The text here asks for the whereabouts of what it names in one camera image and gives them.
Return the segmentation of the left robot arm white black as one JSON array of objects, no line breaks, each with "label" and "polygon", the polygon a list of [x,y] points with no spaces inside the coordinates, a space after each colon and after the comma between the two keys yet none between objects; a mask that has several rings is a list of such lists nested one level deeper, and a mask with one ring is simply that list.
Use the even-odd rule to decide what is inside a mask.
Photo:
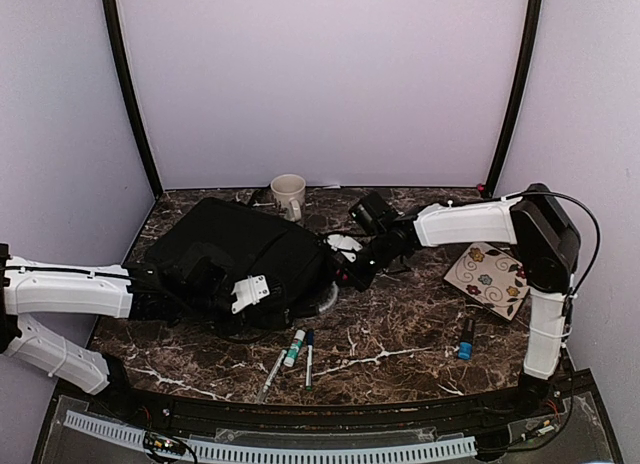
[{"label": "left robot arm white black", "polygon": [[282,285],[263,274],[235,277],[204,257],[185,276],[176,266],[153,263],[103,267],[46,264],[1,247],[1,353],[50,377],[67,381],[120,420],[141,411],[121,360],[90,351],[35,319],[37,313],[91,314],[133,321],[172,323],[195,315],[226,321],[282,294]]}]

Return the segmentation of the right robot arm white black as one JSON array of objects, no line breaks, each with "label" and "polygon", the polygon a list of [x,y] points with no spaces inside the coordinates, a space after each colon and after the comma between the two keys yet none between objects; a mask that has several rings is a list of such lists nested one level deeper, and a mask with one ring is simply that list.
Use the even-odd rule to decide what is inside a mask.
[{"label": "right robot arm white black", "polygon": [[522,371],[535,378],[516,389],[510,408],[521,418],[534,416],[549,400],[541,380],[560,360],[571,301],[578,289],[581,237],[561,203],[565,197],[543,184],[487,201],[434,203],[399,213],[373,192],[351,209],[368,239],[361,244],[333,232],[321,242],[330,253],[340,286],[359,291],[399,257],[442,245],[495,242],[511,245],[521,262],[531,296],[528,347]]}]

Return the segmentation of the blue cap black marker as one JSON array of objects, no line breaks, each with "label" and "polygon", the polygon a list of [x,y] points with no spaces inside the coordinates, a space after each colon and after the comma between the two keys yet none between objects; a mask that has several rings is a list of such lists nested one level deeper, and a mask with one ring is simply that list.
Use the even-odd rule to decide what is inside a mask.
[{"label": "blue cap black marker", "polygon": [[459,359],[469,361],[472,358],[474,334],[475,320],[472,318],[466,318],[459,339]]}]

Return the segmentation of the black student backpack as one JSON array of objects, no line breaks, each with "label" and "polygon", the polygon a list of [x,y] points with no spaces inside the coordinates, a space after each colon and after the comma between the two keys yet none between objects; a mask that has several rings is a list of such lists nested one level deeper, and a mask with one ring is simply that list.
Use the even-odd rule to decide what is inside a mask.
[{"label": "black student backpack", "polygon": [[[228,274],[240,279],[264,274],[280,280],[280,311],[267,316],[265,331],[321,314],[333,298],[329,253],[313,232],[279,216],[217,198],[198,202],[145,252],[143,261],[158,273],[175,272],[191,244],[219,246],[234,261]],[[246,329],[215,329],[231,337]]]}]

